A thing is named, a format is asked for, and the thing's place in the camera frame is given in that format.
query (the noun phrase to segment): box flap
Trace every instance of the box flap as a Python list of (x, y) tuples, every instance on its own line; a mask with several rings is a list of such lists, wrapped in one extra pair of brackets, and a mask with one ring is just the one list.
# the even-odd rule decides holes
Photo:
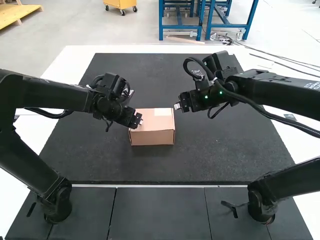
[(172, 108), (140, 108), (136, 109), (142, 114), (142, 125), (131, 132), (174, 130), (175, 121)]

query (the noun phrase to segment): white table surface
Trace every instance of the white table surface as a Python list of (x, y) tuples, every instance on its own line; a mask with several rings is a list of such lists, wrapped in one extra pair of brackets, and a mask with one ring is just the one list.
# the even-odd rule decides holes
[[(262, 53), (248, 50), (242, 46), (217, 46), (217, 45), (110, 45), (110, 46), (66, 46), (53, 61), (42, 78), (67, 83), (78, 84), (89, 66), (95, 53), (176, 53), (176, 54), (211, 54), (227, 50), (229, 54), (235, 54), (244, 70), (266, 69), (257, 65), (269, 65), (263, 60), (250, 56), (249, 53), (275, 59)], [(305, 72), (317, 74), (307, 68), (296, 66), (292, 63), (279, 60), (286, 65), (297, 67)], [(318, 81), (309, 75), (298, 73), (288, 68), (273, 64), (270, 72), (288, 77), (304, 78)], [(265, 106), (265, 109), (273, 114), (283, 117), (289, 113), (274, 107)], [(31, 149), (40, 154), (58, 120), (49, 119), (32, 112), (18, 109), (21, 115), (14, 123), (17, 133)], [(296, 119), (303, 124), (320, 130), (320, 122), (294, 114)], [(320, 139), (307, 135), (293, 127), (272, 121), (294, 162), (301, 163), (305, 160), (320, 156)], [(0, 236), (5, 236), (25, 201), (29, 190), (17, 179), (0, 169)], [(319, 223), (320, 216), (320, 192), (294, 197), (301, 215), (315, 240), (320, 240)]]

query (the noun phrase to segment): blue metal frame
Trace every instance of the blue metal frame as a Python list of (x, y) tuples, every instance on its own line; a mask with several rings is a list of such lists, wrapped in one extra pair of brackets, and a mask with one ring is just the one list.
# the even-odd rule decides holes
[[(210, 0), (210, 3), (205, 4), (206, 6), (208, 6), (208, 5), (210, 6), (208, 22), (207, 22), (207, 26), (206, 26), (205, 40), (210, 40), (211, 28), (242, 28), (242, 29), (245, 29), (245, 33), (243, 34), (242, 39), (246, 40), (249, 35), (249, 31), (251, 28), (252, 21), (254, 19), (254, 15), (255, 15), (255, 12), (257, 9), (258, 2), (259, 2), (259, 0), (253, 0), (250, 14), (249, 14), (249, 17), (248, 17), (246, 24), (232, 24), (226, 18), (229, 16), (232, 0), (227, 0), (225, 3), (228, 8), (226, 13), (221, 12), (221, 10), (218, 8), (219, 6), (226, 6), (226, 5), (221, 5), (220, 3), (216, 4), (216, 0)], [(218, 16), (222, 20), (222, 22), (223, 22), (222, 24), (212, 23), (212, 17), (214, 14), (214, 10), (216, 11)]]
[[(182, 17), (180, 13), (180, 8), (190, 8), (190, 17), (192, 18), (194, 15), (194, 7), (195, 7), (195, 0), (187, 0), (186, 4), (185, 1), (180, 0), (159, 0), (159, 40), (162, 41), (164, 39), (164, 29), (194, 29), (197, 30), (196, 40), (200, 41), (201, 34), (202, 34), (202, 24), (204, 22), (205, 16), (205, 5), (201, 6), (201, 14), (199, 17), (198, 25), (183, 25)], [(162, 18), (164, 16), (165, 8), (175, 8), (176, 17), (177, 17), (177, 25), (163, 25)]]
[[(195, 13), (197, 16), (199, 16), (199, 14), (200, 14), (201, 4), (202, 4), (201, 1), (197, 1), (196, 13)], [(231, 4), (232, 4), (232, 0), (226, 0), (225, 2), (219, 2), (216, 5), (219, 6), (219, 7), (227, 8), (227, 12), (226, 12), (225, 16), (228, 17), (229, 13), (230, 13), (230, 9), (231, 9)], [(210, 7), (211, 6), (211, 1), (210, 0), (209, 1), (205, 1), (205, 6), (206, 7)]]

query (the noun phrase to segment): black panel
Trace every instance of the black panel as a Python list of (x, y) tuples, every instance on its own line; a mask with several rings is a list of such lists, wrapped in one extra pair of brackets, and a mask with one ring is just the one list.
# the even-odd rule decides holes
[(74, 187), (72, 213), (54, 225), (49, 240), (106, 240), (116, 188)]
[[(182, 67), (189, 56), (98, 53), (80, 84), (116, 73), (136, 91), (132, 107), (172, 108), (195, 88)], [(73, 113), (59, 120), (40, 156), (74, 183), (251, 182), (294, 164), (271, 121), (248, 105), (227, 107), (213, 120), (205, 111), (175, 111), (174, 118), (174, 145), (132, 147), (127, 128), (114, 124), (106, 133), (104, 121)]]
[(118, 188), (108, 239), (211, 240), (203, 188)]
[(47, 239), (52, 224), (45, 222), (40, 204), (37, 203), (33, 211), (29, 211), (36, 199), (36, 195), (30, 192), (5, 236), (6, 240)]
[(246, 205), (237, 209), (238, 219), (221, 205), (222, 200), (236, 205), (248, 202), (245, 187), (205, 188), (205, 197), (213, 240), (271, 240), (267, 227), (251, 219)]
[(274, 222), (267, 227), (272, 240), (313, 239), (293, 198), (280, 202)]

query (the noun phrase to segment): wooden pallet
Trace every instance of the wooden pallet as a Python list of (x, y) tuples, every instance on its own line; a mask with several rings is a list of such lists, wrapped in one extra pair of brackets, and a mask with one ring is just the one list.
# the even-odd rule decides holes
[(10, 24), (21, 25), (21, 18), (34, 11), (43, 11), (41, 5), (16, 5), (1, 4), (0, 5), (0, 29)]

